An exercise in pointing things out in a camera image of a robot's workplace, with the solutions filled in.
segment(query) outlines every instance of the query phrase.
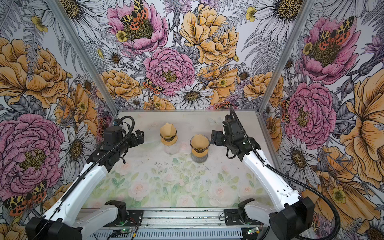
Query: floral wallpaper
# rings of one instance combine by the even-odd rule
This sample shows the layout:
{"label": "floral wallpaper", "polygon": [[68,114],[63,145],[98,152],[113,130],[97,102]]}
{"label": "floral wallpaper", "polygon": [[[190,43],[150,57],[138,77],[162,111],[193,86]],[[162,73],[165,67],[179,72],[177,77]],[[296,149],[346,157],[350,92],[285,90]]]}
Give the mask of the floral wallpaper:
{"label": "floral wallpaper", "polygon": [[[60,35],[45,1],[33,1],[33,8]],[[125,110],[256,109],[302,2],[61,1]],[[282,90],[279,82],[275,104]]]}
{"label": "floral wallpaper", "polygon": [[0,238],[24,240],[25,224],[68,189],[112,116],[44,1],[0,9]]}
{"label": "floral wallpaper", "polygon": [[[281,73],[282,95],[275,101],[277,86],[261,113],[286,174],[336,206],[337,239],[384,237],[383,10],[382,0],[316,1],[318,16]],[[316,235],[328,235],[331,209],[292,185],[315,203]]]}

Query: white arm casing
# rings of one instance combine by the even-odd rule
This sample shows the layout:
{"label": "white arm casing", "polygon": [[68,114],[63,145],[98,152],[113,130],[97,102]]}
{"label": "white arm casing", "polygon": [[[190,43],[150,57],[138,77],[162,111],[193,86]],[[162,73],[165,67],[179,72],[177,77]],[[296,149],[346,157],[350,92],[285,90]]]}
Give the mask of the white arm casing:
{"label": "white arm casing", "polygon": [[[263,151],[258,149],[256,151],[264,159],[265,164],[270,165]],[[299,192],[293,190],[282,177],[272,172],[260,162],[253,151],[249,155],[244,155],[243,162],[257,176],[275,206],[275,210],[273,210],[270,206],[253,201],[245,206],[245,212],[249,218],[269,225],[268,214],[285,209],[284,204],[292,205],[297,202],[300,197]]]}
{"label": "white arm casing", "polygon": [[[80,175],[83,174],[90,165],[92,165],[92,163],[86,164]],[[96,211],[76,222],[76,217],[85,201],[87,201],[97,184],[106,176],[107,172],[108,171],[104,166],[96,165],[93,167],[89,173],[85,175],[85,178],[76,186],[76,189],[74,189],[74,191],[66,198],[60,207],[60,211],[54,214],[56,208],[61,203],[61,198],[44,213],[44,218],[49,219],[54,214],[51,218],[52,221],[61,218],[62,223],[65,223],[68,226],[83,227],[83,230],[81,231],[83,237],[88,237],[99,228],[114,221],[118,215],[118,208],[113,205],[105,205],[100,211]]]}

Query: pink peony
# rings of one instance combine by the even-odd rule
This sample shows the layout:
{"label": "pink peony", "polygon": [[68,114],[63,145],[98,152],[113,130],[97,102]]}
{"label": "pink peony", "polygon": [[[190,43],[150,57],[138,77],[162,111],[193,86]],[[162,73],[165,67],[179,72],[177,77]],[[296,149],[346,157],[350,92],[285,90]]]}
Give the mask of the pink peony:
{"label": "pink peony", "polygon": [[172,48],[159,48],[152,57],[144,60],[149,78],[156,86],[165,89],[165,95],[173,96],[175,91],[195,81],[195,68],[192,60]]}
{"label": "pink peony", "polygon": [[4,201],[31,192],[42,181],[52,187],[61,176],[60,144],[64,134],[37,114],[0,123],[0,197]]}
{"label": "pink peony", "polygon": [[299,138],[311,150],[327,141],[336,124],[332,95],[321,83],[300,83],[290,98],[288,115],[286,134]]}
{"label": "pink peony", "polygon": [[139,55],[143,52],[154,51],[156,48],[164,46],[168,40],[168,23],[166,17],[161,18],[157,13],[155,6],[149,6],[143,1],[144,8],[148,9],[148,19],[140,25],[138,30],[124,28],[121,17],[131,15],[134,11],[134,4],[131,6],[123,5],[123,8],[108,8],[107,17],[108,24],[112,26],[110,33],[116,35],[117,40],[122,42],[125,51],[123,54],[127,56]]}
{"label": "pink peony", "polygon": [[332,33],[340,25],[342,23],[336,23],[336,20],[330,22],[329,19],[319,18],[312,30],[310,30],[310,35],[306,36],[304,40],[303,54],[295,64],[296,71],[309,76],[313,81],[322,81],[324,84],[329,85],[336,82],[350,70],[359,56],[353,54],[360,35],[360,31],[355,32],[356,18],[354,18],[354,23],[349,30],[350,36],[342,44],[330,43],[325,50],[319,48],[319,33],[321,31]]}

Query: floral tabletop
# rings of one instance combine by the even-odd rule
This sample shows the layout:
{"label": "floral tabletop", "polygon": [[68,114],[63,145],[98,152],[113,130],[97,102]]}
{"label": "floral tabletop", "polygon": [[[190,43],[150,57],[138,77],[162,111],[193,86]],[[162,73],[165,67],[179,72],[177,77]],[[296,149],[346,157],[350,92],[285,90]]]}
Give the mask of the floral tabletop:
{"label": "floral tabletop", "polygon": [[[101,207],[109,200],[124,201],[127,207],[231,207],[251,197],[272,205],[249,168],[237,158],[227,159],[225,148],[211,145],[205,163],[192,161],[190,138],[195,134],[210,136],[211,130],[220,130],[220,116],[226,114],[223,111],[129,113],[136,121],[135,130],[144,131],[145,143],[129,150],[126,163],[119,161],[112,168],[84,207]],[[239,112],[239,118],[249,129],[248,134],[266,149],[261,142],[263,136],[256,134],[260,131],[254,112]],[[160,141],[159,129],[167,119],[177,129],[179,152],[174,155],[168,155]]]}

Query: yellow flower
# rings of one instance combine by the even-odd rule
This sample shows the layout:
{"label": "yellow flower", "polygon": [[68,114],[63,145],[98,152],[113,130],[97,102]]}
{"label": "yellow flower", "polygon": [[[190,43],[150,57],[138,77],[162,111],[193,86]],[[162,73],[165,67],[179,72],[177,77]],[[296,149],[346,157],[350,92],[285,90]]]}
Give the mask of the yellow flower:
{"label": "yellow flower", "polygon": [[123,43],[127,41],[126,33],[124,31],[118,31],[118,33],[116,33],[116,37],[119,40],[119,42]]}
{"label": "yellow flower", "polygon": [[245,18],[249,20],[250,22],[253,22],[255,20],[255,13],[257,12],[256,7],[248,7],[247,8],[247,15]]}
{"label": "yellow flower", "polygon": [[384,181],[384,69],[354,89],[355,102],[346,102],[356,114],[356,125],[348,135],[340,136],[345,152],[353,157],[353,168],[364,182],[380,188]]}
{"label": "yellow flower", "polygon": [[224,101],[229,97],[230,92],[233,93],[236,90],[236,83],[240,83],[237,68],[231,70],[222,68],[220,70],[218,66],[212,65],[202,67],[196,75],[201,81],[208,82],[205,89],[213,89],[212,92],[214,94],[210,96],[210,98],[212,98],[211,105]]}
{"label": "yellow flower", "polygon": [[37,28],[39,31],[48,32],[48,28],[42,24],[42,22],[41,22],[41,18],[38,18],[38,17],[36,17],[36,16],[32,16],[32,17],[31,17],[31,20],[32,20],[33,24],[36,25],[36,28]]}
{"label": "yellow flower", "polygon": [[14,223],[10,228],[7,223],[0,223],[0,239],[5,240],[25,240],[25,227]]}
{"label": "yellow flower", "polygon": [[235,28],[214,35],[226,23],[227,18],[218,15],[209,5],[204,7],[200,4],[198,16],[191,11],[184,15],[180,34],[188,40],[185,45],[196,46],[199,49],[200,63],[224,66],[229,62],[229,58],[236,55],[239,33]]}
{"label": "yellow flower", "polygon": [[[139,81],[123,71],[105,71],[101,74],[101,78],[113,99],[118,96],[129,100],[131,97],[142,94]],[[103,97],[99,90],[96,91],[96,94],[99,98]]]}
{"label": "yellow flower", "polygon": [[[369,229],[369,220],[380,218],[380,211],[375,209],[376,205],[364,196],[373,196],[374,192],[369,189],[365,192],[361,183],[353,180],[357,174],[353,163],[337,147],[322,146],[321,150],[320,163],[317,165],[319,169],[315,169],[320,179],[317,190],[336,207],[342,228],[349,226],[356,218],[361,218],[362,225],[357,232],[364,233]],[[302,195],[313,201],[316,213],[332,221],[333,213],[323,199],[309,190],[302,192]]]}
{"label": "yellow flower", "polygon": [[269,136],[272,139],[273,146],[275,147],[275,150],[277,151],[280,148],[281,137],[282,137],[280,118],[276,118],[276,117],[268,118],[266,121],[266,127],[268,129]]}
{"label": "yellow flower", "polygon": [[29,81],[25,51],[29,47],[21,39],[10,43],[0,38],[0,96],[11,96],[8,104],[18,102],[23,94],[34,96],[43,108],[49,108],[68,93],[67,74],[48,49],[38,46],[36,66]]}
{"label": "yellow flower", "polygon": [[[269,81],[272,77],[272,71],[267,72],[266,74],[259,74],[250,79],[252,84],[248,84],[244,86],[244,96],[246,98],[252,97],[256,98],[258,96],[263,96],[265,90],[269,84]],[[283,98],[283,83],[284,79],[280,75],[279,81],[277,82],[275,88],[273,89],[273,93],[269,102],[275,108],[280,104],[281,99]]]}
{"label": "yellow flower", "polygon": [[60,98],[58,106],[54,110],[56,123],[68,127],[74,124],[75,130],[77,130],[80,123],[84,122],[88,124],[88,130],[96,135],[98,121],[95,107],[94,101],[87,97],[84,88],[77,84],[76,90],[70,92],[70,97]]}
{"label": "yellow flower", "polygon": [[308,54],[311,52],[312,48],[313,48],[312,43],[311,43],[311,42],[307,43],[307,44],[304,46],[304,48],[303,48],[303,53],[304,53],[304,55],[308,55]]}
{"label": "yellow flower", "polygon": [[104,54],[103,54],[103,52],[101,51],[100,48],[97,49],[97,53],[98,53],[98,55],[99,55],[102,59],[104,59]]}
{"label": "yellow flower", "polygon": [[149,98],[149,103],[144,103],[144,109],[159,109],[159,110],[170,110],[175,109],[173,104],[165,98],[159,98],[154,95],[153,99]]}

